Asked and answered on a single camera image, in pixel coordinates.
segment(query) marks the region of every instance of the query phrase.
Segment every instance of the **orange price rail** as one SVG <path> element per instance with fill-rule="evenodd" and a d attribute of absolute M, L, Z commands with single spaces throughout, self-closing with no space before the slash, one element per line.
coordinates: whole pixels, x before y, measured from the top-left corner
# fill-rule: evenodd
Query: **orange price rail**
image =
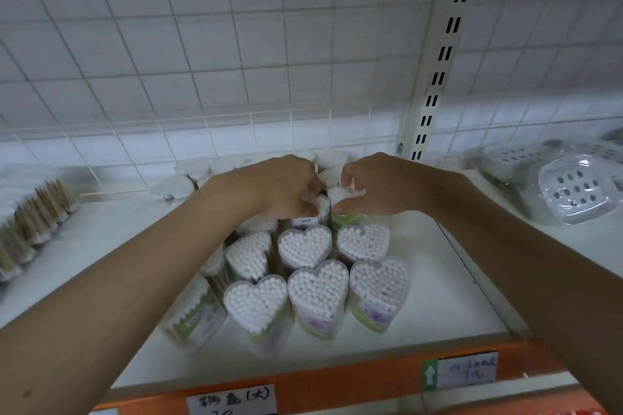
<path fill-rule="evenodd" d="M 498 352 L 498 381 L 518 379 L 524 373 L 535 376 L 565 370 L 541 342 L 522 340 L 193 387 L 114 401 L 95 409 L 116 408 L 120 415 L 188 415 L 186 397 L 190 395 L 274 384 L 279 415 L 292 415 L 413 395 L 422 391 L 422 363 L 425 360 L 485 351 Z"/>

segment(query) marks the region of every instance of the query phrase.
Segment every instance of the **person's right arm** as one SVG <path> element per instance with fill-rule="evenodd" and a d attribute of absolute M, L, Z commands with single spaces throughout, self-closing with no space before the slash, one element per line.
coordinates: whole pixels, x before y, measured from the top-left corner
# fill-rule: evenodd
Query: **person's right arm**
<path fill-rule="evenodd" d="M 623 414 L 623 279 L 510 214 L 459 174 L 382 153 L 347 164 L 336 213 L 421 211 L 443 225 L 584 388 Z"/>

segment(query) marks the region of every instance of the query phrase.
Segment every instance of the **hand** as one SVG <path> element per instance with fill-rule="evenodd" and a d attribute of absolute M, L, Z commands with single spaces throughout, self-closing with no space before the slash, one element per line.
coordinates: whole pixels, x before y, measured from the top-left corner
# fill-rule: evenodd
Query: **hand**
<path fill-rule="evenodd" d="M 294 155 L 215 175 L 208 184 L 241 198 L 249 216 L 263 213 L 280 219 L 316 216 L 317 207 L 302 197 L 309 193 L 316 197 L 322 189 L 313 163 Z"/>
<path fill-rule="evenodd" d="M 447 175 L 452 173 L 384 153 L 367 156 L 344 166 L 341 178 L 342 186 L 354 181 L 355 189 L 365 189 L 366 194 L 338 202 L 333 211 L 344 215 L 393 215 L 406 210 L 430 214 Z"/>

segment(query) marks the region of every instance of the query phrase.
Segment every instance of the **forearm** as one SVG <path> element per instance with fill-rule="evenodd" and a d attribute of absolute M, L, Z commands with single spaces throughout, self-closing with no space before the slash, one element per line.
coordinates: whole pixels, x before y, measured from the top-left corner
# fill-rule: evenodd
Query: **forearm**
<path fill-rule="evenodd" d="M 244 190 L 208 182 L 4 327 L 3 409 L 88 413 L 252 204 Z"/>
<path fill-rule="evenodd" d="M 623 412 L 623 280 L 444 175 L 428 211 L 611 413 Z"/>

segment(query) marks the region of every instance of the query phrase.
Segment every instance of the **person's right hand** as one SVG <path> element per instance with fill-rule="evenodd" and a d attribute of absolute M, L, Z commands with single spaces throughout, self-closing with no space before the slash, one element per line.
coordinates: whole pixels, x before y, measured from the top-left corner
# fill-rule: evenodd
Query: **person's right hand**
<path fill-rule="evenodd" d="M 342 215 L 393 215 L 406 210 L 429 213 L 440 185 L 451 174 L 384 153 L 367 156 L 345 165 L 341 178 L 342 186 L 354 180 L 355 189 L 365 188 L 366 194 L 344 199 L 332 210 Z"/>

